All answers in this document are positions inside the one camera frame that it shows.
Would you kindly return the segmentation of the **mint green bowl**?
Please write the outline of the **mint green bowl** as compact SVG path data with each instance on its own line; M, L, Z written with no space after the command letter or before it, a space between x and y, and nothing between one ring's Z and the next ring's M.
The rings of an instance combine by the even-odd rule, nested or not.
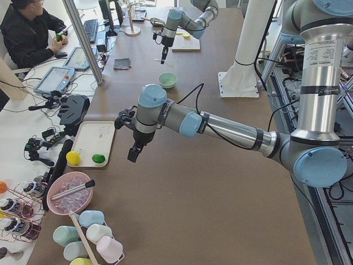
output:
M165 72L158 76L158 83L165 89L173 88L177 80L177 76L171 72Z

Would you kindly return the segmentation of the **pink bowl of ice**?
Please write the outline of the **pink bowl of ice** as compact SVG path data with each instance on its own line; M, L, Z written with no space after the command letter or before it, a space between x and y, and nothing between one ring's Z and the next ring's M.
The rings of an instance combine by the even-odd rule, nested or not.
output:
M65 192L89 181L90 178L82 172L69 172L55 180L46 198L47 206L50 211L57 215L68 215L70 211L78 213L86 208L93 197L93 187L85 188L58 200L53 201L51 198L56 194Z

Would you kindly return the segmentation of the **bamboo cutting board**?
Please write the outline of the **bamboo cutting board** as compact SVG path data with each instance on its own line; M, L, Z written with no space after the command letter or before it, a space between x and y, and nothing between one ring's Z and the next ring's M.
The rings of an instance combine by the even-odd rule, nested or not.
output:
M184 39L183 33L187 33L187 32L176 33L174 44L172 46L172 52L200 51L201 50L200 41L194 38L191 34L189 39Z

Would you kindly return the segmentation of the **green lime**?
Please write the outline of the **green lime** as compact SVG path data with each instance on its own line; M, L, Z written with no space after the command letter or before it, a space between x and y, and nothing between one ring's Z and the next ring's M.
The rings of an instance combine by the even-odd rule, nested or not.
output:
M106 161L106 158L101 153L95 153L92 155L92 161L97 164L102 164Z

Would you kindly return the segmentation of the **wooden stand with base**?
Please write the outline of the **wooden stand with base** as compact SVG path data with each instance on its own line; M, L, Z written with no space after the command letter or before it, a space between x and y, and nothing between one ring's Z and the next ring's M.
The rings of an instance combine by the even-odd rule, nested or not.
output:
M125 28L124 33L127 36L137 36L141 33L141 29L138 26L133 24L133 15L135 14L135 6L137 3L132 3L131 1L127 1L127 14L129 19L129 26Z

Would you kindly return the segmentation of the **cream cartoon tray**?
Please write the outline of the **cream cartoon tray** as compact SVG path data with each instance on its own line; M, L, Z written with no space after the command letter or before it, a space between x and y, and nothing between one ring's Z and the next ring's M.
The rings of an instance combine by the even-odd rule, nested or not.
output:
M110 150L115 134L113 121L84 121L79 126L77 135L73 142L71 151L76 151L81 157L81 162L73 168L102 168L108 161ZM106 161L97 164L92 161L92 155L101 153L105 156Z

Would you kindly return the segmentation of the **grey folded cloth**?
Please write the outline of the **grey folded cloth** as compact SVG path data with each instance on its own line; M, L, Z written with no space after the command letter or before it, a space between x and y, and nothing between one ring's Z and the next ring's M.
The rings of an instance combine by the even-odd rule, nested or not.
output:
M113 69L114 70L128 70L131 68L130 58L115 59Z

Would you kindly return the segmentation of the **metal ice scoop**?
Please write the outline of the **metal ice scoop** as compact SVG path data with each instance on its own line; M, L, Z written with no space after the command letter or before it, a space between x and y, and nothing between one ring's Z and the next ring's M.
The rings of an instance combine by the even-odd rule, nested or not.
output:
M64 197L69 196L71 194L74 194L76 192L79 192L81 190L84 190L84 189L87 189L87 188L91 188L91 187L94 187L94 186L95 186L95 180L92 179L92 180L90 180L90 181L88 181L88 182L86 182L84 184L78 185L78 186L73 187L73 188L71 188L69 190L66 190L64 192L61 192L61 193L58 193L58 194L52 196L51 197L51 201L59 200L61 198L64 198Z

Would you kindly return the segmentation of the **black controller housing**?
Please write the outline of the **black controller housing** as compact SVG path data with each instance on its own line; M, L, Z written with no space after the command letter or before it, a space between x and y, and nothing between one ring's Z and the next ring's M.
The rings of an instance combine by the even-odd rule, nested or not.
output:
M84 95L69 96L61 103L58 113L60 125L79 125L86 115L90 106L88 97Z

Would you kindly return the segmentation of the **black monitor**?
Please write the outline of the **black monitor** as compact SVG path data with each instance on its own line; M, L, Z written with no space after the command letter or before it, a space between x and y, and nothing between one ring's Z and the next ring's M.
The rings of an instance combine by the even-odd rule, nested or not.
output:
M114 2L115 11L117 14L117 19L119 24L115 25L111 13L110 3ZM119 29L121 28L124 15L119 4L119 1L109 1L109 0L99 0L99 7L103 15L103 19L105 21L105 32L108 37L117 36Z

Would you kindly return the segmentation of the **far teach pendant tablet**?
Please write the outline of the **far teach pendant tablet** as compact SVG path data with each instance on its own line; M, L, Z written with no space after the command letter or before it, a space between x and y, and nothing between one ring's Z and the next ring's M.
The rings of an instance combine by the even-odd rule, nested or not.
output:
M89 62L83 49L81 47L75 47L63 66L74 68L76 71L85 71L89 69Z

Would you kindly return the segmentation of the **teach pendant tablet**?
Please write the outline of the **teach pendant tablet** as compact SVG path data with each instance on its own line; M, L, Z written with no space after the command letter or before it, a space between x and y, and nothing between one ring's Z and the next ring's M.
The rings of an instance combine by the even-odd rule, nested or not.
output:
M72 67L51 67L36 85L34 92L51 94L53 91L58 91L64 94L74 74L75 69Z
M89 62L83 49L81 47L75 47L63 66L74 68L76 71L85 71L89 69Z

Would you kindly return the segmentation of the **black keyboard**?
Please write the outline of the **black keyboard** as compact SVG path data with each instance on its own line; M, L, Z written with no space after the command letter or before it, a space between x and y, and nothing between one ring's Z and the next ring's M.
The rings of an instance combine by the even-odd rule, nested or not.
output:
M98 27L97 19L86 20L83 24L85 34L88 38L88 41L91 44L95 43L96 36L97 36L97 27Z

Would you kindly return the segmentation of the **light blue cup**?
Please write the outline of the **light blue cup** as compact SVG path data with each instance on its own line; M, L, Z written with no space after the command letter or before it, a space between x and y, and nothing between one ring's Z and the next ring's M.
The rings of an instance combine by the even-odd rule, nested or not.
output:
M105 221L105 216L99 210L85 210L79 216L80 226L89 228L93 224L102 225Z

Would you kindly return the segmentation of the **near teach pendant tablet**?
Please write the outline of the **near teach pendant tablet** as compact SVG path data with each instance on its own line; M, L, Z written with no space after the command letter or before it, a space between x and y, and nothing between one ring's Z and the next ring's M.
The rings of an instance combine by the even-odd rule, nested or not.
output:
M51 67L36 85L34 92L51 94L53 91L58 91L64 94L74 74L75 69L72 67Z

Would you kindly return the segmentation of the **pale mint cup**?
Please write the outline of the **pale mint cup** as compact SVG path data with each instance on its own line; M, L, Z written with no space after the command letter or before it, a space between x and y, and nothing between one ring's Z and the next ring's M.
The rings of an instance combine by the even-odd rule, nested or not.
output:
M89 228L87 228L86 238L94 244L97 244L98 241L104 236L113 236L110 227L105 225L92 224Z

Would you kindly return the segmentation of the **pink cup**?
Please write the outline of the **pink cup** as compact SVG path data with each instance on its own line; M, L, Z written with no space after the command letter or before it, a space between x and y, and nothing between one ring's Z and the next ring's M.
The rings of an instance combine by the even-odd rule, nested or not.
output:
M109 236L103 236L97 242L96 249L102 258L110 264L120 262L125 257L122 243Z

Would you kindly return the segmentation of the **green cup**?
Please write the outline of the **green cup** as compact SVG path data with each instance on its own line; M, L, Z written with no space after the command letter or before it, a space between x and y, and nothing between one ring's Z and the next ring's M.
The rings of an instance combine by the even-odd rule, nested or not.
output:
M78 241L79 234L74 226L59 226L53 232L53 240L62 247Z

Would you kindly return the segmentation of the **teal cup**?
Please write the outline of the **teal cup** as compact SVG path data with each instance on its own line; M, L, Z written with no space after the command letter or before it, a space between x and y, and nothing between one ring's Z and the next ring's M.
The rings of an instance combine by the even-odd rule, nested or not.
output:
M76 241L69 243L63 251L64 259L67 261L73 261L75 258L87 258L88 253L84 247L82 241Z

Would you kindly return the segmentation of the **yellow cup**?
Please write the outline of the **yellow cup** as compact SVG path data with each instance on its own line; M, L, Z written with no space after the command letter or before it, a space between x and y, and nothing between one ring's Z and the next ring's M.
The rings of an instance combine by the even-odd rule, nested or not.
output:
M89 258L77 257L69 265L93 265L93 263Z

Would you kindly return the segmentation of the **person in black jacket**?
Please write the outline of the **person in black jacket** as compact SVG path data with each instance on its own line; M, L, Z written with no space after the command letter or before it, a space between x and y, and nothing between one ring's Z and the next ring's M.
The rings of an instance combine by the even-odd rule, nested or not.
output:
M11 1L1 23L4 44L18 68L40 64L68 44L63 20L48 13L43 1Z

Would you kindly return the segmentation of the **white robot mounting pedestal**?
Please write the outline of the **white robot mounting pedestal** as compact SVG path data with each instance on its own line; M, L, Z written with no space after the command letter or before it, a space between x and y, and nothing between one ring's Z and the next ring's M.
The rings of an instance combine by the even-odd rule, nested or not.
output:
M234 64L228 71L218 73L221 97L259 97L254 65L275 7L275 0L250 0L248 2Z

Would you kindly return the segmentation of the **aluminium frame post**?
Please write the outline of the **aluminium frame post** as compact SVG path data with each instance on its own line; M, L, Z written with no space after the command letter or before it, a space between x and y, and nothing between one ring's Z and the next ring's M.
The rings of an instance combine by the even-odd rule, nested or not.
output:
M83 24L81 22L81 18L79 16L79 12L75 6L74 0L62 0L63 5L65 7L66 13L68 14L70 21L73 25L75 34L79 40L81 48L86 56L86 59L89 63L89 67L93 73L93 76L98 85L103 84L104 79L101 74L101 70L98 67L97 61L92 51L92 47L88 41L88 38L85 34Z

